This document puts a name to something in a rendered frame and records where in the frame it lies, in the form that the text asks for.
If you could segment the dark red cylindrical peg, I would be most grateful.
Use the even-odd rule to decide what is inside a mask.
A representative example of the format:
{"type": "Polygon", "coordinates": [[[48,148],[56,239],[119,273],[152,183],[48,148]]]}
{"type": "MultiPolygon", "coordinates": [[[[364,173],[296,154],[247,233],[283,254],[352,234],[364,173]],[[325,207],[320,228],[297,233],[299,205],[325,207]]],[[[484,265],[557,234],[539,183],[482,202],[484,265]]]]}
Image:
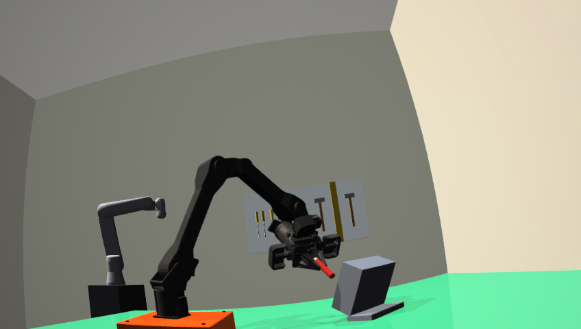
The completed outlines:
{"type": "Polygon", "coordinates": [[[336,275],[335,273],[333,273],[328,267],[326,267],[318,258],[314,257],[313,259],[316,260],[318,264],[320,264],[321,271],[323,271],[329,278],[334,278],[334,276],[336,275]]]}

